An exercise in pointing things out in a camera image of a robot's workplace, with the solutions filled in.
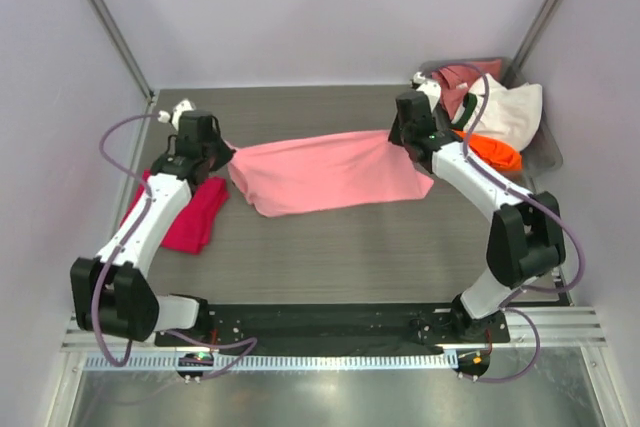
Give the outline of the light pink t shirt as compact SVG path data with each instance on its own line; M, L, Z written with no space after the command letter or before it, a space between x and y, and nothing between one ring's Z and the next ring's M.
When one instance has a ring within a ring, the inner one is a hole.
M415 169L384 130L238 148L230 178L264 217L420 200L434 181Z

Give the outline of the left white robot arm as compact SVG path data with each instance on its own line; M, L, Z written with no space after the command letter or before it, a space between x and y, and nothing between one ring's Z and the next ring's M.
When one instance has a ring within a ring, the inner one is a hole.
M218 119L188 100L156 118L175 132L152 163L149 176L135 178L141 196L106 245L71 267L76 321L97 340L113 336L143 342L157 332L178 330L187 343L200 346L213 332L212 320L204 315L204 300L158 296L147 276L170 227L204 197L211 173L226 166L234 151L223 140Z

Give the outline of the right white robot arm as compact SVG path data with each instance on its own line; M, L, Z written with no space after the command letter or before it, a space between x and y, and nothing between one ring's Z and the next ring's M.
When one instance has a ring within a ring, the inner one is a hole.
M533 194L466 151L462 137L437 126L425 93L404 92L395 104L389 141L431 176L453 186L490 222L486 270L450 308L453 335L473 342L520 288L565 261L559 205L552 194Z

